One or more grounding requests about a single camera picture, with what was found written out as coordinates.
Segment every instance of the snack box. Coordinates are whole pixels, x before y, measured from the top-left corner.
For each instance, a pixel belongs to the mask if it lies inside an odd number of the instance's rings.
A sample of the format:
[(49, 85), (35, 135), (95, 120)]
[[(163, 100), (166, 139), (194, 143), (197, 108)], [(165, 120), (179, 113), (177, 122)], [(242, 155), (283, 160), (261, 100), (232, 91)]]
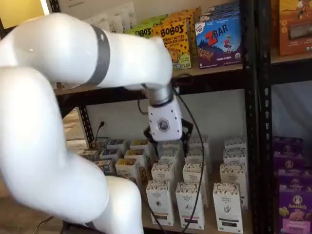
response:
[[(184, 228), (190, 221), (191, 214), (194, 209), (196, 195), (198, 192), (198, 183), (182, 183), (179, 182), (176, 187), (175, 195), (180, 215), (180, 222)], [(202, 229), (205, 227), (204, 208), (201, 196), (198, 197), (195, 213), (189, 228)]]
[(169, 181), (150, 180), (146, 187), (148, 203), (161, 225), (173, 226), (175, 216), (172, 208)]
[(115, 176), (116, 171), (112, 160), (102, 160), (94, 162), (107, 176)]
[(138, 163), (135, 159), (120, 158), (116, 165), (116, 173), (119, 176), (126, 177), (131, 176), (136, 180), (137, 187), (143, 191), (141, 178), (139, 175)]
[(153, 28), (153, 36), (160, 36), (169, 51), (174, 70), (191, 68), (190, 21), (182, 19)]
[(284, 155), (303, 156), (303, 139), (294, 137), (273, 137), (273, 151)]
[(213, 197), (218, 231), (243, 233), (239, 186), (215, 183)]
[(309, 169), (279, 169), (278, 183), (286, 185), (312, 185), (312, 170)]
[[(199, 183), (201, 174), (201, 164), (185, 164), (183, 168), (183, 179), (184, 182), (195, 182)], [(203, 206), (209, 207), (209, 183), (207, 176), (206, 165), (204, 165), (203, 178), (201, 180), (201, 194), (203, 200)]]
[(126, 151), (129, 149), (129, 144), (126, 140), (109, 140), (106, 148), (108, 150), (119, 150), (121, 155), (124, 155)]
[(278, 207), (278, 233), (311, 233), (311, 187), (303, 187), (297, 185), (279, 185)]
[(147, 157), (144, 150), (127, 150), (125, 158), (136, 159), (139, 166), (139, 173), (144, 187), (147, 186), (149, 180), (152, 179), (150, 170), (147, 164)]
[(99, 151), (98, 150), (83, 150), (83, 151), (80, 151), (78, 153), (80, 156), (84, 157), (85, 159), (87, 160), (90, 160), (90, 161), (96, 161), (98, 159), (98, 154), (99, 154)]
[(120, 159), (120, 152), (119, 150), (103, 150), (100, 155), (99, 159), (111, 159), (114, 163), (114, 165), (117, 163), (118, 159)]
[(198, 22), (195, 32), (200, 69), (241, 63), (239, 15)]
[(248, 209), (248, 183), (244, 164), (221, 164), (221, 183), (238, 184), (242, 209)]

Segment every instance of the cracker box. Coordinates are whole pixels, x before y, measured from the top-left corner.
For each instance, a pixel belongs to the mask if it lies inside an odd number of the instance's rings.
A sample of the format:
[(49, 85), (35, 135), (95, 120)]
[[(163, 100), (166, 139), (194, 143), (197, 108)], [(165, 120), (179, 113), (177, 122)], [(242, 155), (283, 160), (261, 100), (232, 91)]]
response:
[(221, 164), (222, 183), (238, 184), (242, 209), (248, 209), (248, 187), (246, 166), (244, 164)]
[(102, 160), (94, 162), (107, 176), (115, 176), (115, 167), (112, 160)]
[[(210, 159), (210, 146), (209, 146), (209, 137), (208, 136), (202, 136), (202, 140), (203, 140), (203, 145), (204, 145), (204, 153), (205, 153), (205, 163), (207, 165), (207, 171), (209, 174), (212, 173), (213, 168), (212, 168), (212, 163), (211, 163), (211, 159)], [(189, 147), (189, 154), (193, 154), (193, 155), (202, 155), (202, 151), (201, 151), (201, 143), (200, 143), (200, 139), (198, 136), (192, 136), (188, 142), (188, 147)]]
[(303, 155), (303, 139), (294, 137), (273, 137), (273, 151), (284, 155)]
[(309, 169), (279, 169), (278, 183), (285, 185), (312, 185), (312, 170)]
[(80, 151), (78, 154), (84, 157), (85, 159), (94, 162), (98, 159), (99, 151), (98, 150), (83, 150), (83, 151)]
[(278, 233), (311, 233), (311, 187), (280, 185), (278, 207)]
[(312, 10), (309, 0), (279, 1), (279, 54), (312, 51)]
[(147, 157), (144, 150), (127, 150), (125, 158), (136, 159), (139, 166), (139, 173), (144, 187), (146, 187), (149, 180), (152, 179), (148, 164)]
[(213, 196), (218, 231), (243, 233), (239, 186), (215, 183)]
[(190, 21), (171, 22), (153, 28), (153, 36), (162, 37), (169, 51), (174, 70), (191, 68)]
[(143, 191), (141, 178), (139, 175), (138, 163), (135, 159), (120, 158), (116, 165), (116, 173), (119, 176), (131, 176), (136, 180), (137, 187)]
[(120, 152), (119, 150), (103, 150), (100, 155), (99, 159), (111, 159), (114, 165), (117, 163), (118, 159), (120, 159)]
[(173, 226), (175, 216), (172, 208), (169, 181), (148, 182), (146, 188), (148, 204), (161, 225)]
[(106, 148), (108, 150), (119, 150), (121, 155), (124, 155), (129, 149), (129, 144), (126, 140), (109, 140)]
[(199, 68), (241, 63), (239, 15), (195, 24)]
[(179, 158), (179, 151), (177, 149), (160, 149), (158, 151), (158, 155), (160, 157), (160, 163), (172, 163), (174, 165), (175, 178), (177, 181), (183, 181), (182, 178), (182, 169), (184, 164), (182, 165)]
[(174, 165), (172, 163), (154, 163), (152, 167), (152, 177), (154, 181), (169, 181), (171, 200), (176, 203), (175, 189), (176, 178)]
[(198, 197), (193, 219), (190, 220), (195, 205), (198, 186), (198, 183), (179, 182), (176, 187), (175, 195), (180, 215), (180, 222), (183, 228), (188, 222), (190, 222), (189, 228), (204, 230), (205, 216), (201, 196)]
[[(183, 168), (184, 182), (199, 183), (201, 174), (201, 164), (185, 164)], [(206, 165), (204, 166), (203, 179), (201, 180), (201, 194), (204, 207), (209, 207), (209, 186)]]
[(224, 149), (231, 148), (247, 148), (247, 141), (245, 136), (228, 137), (224, 140)]

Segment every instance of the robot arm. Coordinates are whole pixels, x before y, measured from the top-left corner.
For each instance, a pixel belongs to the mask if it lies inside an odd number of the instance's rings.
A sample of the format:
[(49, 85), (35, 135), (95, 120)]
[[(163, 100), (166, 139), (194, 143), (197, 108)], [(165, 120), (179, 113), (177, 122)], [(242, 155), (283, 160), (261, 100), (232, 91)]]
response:
[[(49, 82), (131, 88), (144, 84), (153, 137), (168, 140), (182, 134), (171, 75), (170, 55), (161, 39), (110, 34), (62, 14), (14, 29), (0, 41), (0, 168), (13, 197), (74, 223), (92, 222), (107, 234), (141, 233), (137, 187), (105, 177), (66, 149)], [(159, 128), (164, 118), (169, 120)]]

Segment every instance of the product packaging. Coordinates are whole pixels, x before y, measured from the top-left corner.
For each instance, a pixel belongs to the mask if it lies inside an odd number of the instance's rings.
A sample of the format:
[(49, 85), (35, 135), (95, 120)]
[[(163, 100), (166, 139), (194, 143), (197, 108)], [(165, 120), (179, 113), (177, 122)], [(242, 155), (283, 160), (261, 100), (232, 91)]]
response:
[(102, 160), (94, 162), (107, 176), (115, 176), (115, 167), (112, 160)]
[[(208, 136), (202, 136), (203, 145), (204, 145), (204, 153), (205, 153), (205, 163), (207, 165), (207, 171), (209, 174), (212, 173), (212, 163), (210, 159), (210, 146), (209, 146), (209, 137)], [(189, 146), (189, 153), (187, 156), (202, 156), (202, 150), (201, 150), (201, 142), (198, 136), (192, 136), (188, 143)]]
[(111, 159), (114, 165), (117, 163), (118, 159), (120, 159), (120, 152), (119, 150), (103, 150), (99, 155), (99, 159)]
[(312, 222), (312, 188), (279, 185), (278, 233), (310, 234)]
[(119, 150), (121, 155), (124, 155), (129, 149), (129, 144), (126, 140), (109, 140), (106, 145), (108, 150)]
[[(185, 164), (183, 168), (183, 179), (184, 182), (195, 182), (199, 183), (201, 174), (201, 164)], [(201, 194), (203, 200), (203, 206), (209, 207), (209, 183), (207, 176), (206, 165), (204, 165), (203, 178), (201, 180)]]
[(178, 182), (183, 181), (182, 169), (184, 164), (182, 165), (180, 162), (179, 151), (174, 148), (160, 149), (158, 155), (160, 163), (172, 163), (174, 165), (175, 178)]
[(78, 154), (84, 157), (85, 159), (94, 162), (98, 159), (99, 151), (98, 150), (83, 150), (83, 151), (80, 151)]
[(162, 37), (174, 70), (191, 68), (190, 21), (176, 20), (153, 28), (153, 36)]
[[(190, 221), (198, 192), (198, 186), (198, 183), (179, 182), (177, 184), (175, 195), (182, 228), (184, 228)], [(189, 228), (202, 230), (205, 228), (205, 216), (201, 196), (198, 197), (195, 213), (190, 222)]]
[(148, 164), (147, 156), (144, 150), (127, 150), (125, 158), (136, 159), (139, 166), (139, 173), (144, 187), (147, 186), (149, 180), (152, 179)]
[(246, 166), (244, 164), (221, 164), (220, 177), (222, 183), (239, 185), (242, 209), (248, 209)]
[(120, 158), (118, 159), (116, 165), (116, 173), (119, 176), (126, 177), (130, 176), (133, 177), (136, 182), (135, 184), (137, 187), (143, 191), (141, 178), (139, 175), (139, 169), (138, 169), (138, 163), (135, 159), (129, 159), (129, 158)]
[(239, 186), (215, 183), (213, 196), (218, 231), (243, 233)]
[(150, 180), (146, 188), (146, 194), (148, 204), (153, 210), (159, 223), (161, 225), (173, 226), (175, 222), (175, 216), (172, 208), (170, 182), (156, 182)]
[(279, 169), (278, 184), (312, 186), (312, 170)]
[(176, 203), (176, 178), (174, 165), (172, 163), (154, 163), (152, 167), (152, 177), (154, 181), (169, 181), (170, 194), (173, 203)]

